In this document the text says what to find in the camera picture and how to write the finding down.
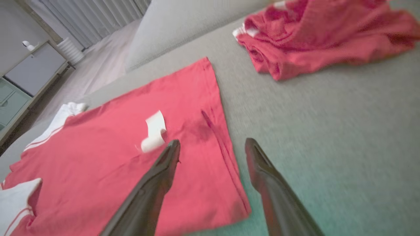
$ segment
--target red t-shirt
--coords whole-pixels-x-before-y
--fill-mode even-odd
[[[142,153],[145,120],[160,110],[165,141],[179,139],[180,161],[156,235],[225,226],[251,213],[211,63],[203,58],[104,105],[69,117],[47,142],[11,165],[5,188],[42,178],[12,235],[97,235],[163,150]],[[202,115],[204,111],[210,122]]]

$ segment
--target white curtain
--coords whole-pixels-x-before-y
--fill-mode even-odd
[[[61,38],[70,38],[77,49],[84,47],[73,35],[61,24],[61,22],[39,0],[26,0],[26,3],[47,23]]]
[[[150,0],[40,0],[88,48],[140,19]]]

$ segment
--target wall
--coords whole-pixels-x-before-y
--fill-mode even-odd
[[[5,74],[25,58],[32,45],[50,39],[50,36],[13,0],[0,0],[0,75]]]

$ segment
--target gray pillow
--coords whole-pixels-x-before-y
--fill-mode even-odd
[[[153,0],[131,43],[126,71],[268,4],[269,0]]]

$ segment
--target gray couch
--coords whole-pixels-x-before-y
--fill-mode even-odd
[[[126,62],[133,70],[79,102],[95,108],[209,58],[252,214],[238,224],[197,235],[267,234],[260,196],[247,173],[246,137],[259,142],[326,235],[420,235],[420,48],[369,65],[337,65],[276,82],[255,72],[246,50],[232,37],[243,18],[210,26],[203,23],[206,28],[189,38],[181,30],[188,31],[189,23],[180,18],[183,21],[177,24],[185,25],[179,33],[185,38],[156,42],[155,52],[141,49],[136,40],[149,46],[142,30],[152,29],[144,24],[159,26],[148,18],[159,14],[158,4],[164,7],[168,2],[154,0],[140,24],[132,46],[138,51],[132,51]],[[418,1],[391,3],[420,18]],[[253,7],[259,4],[241,13],[256,11]],[[147,52],[150,59],[140,52]],[[0,158],[0,179],[49,122],[32,128],[8,148]]]

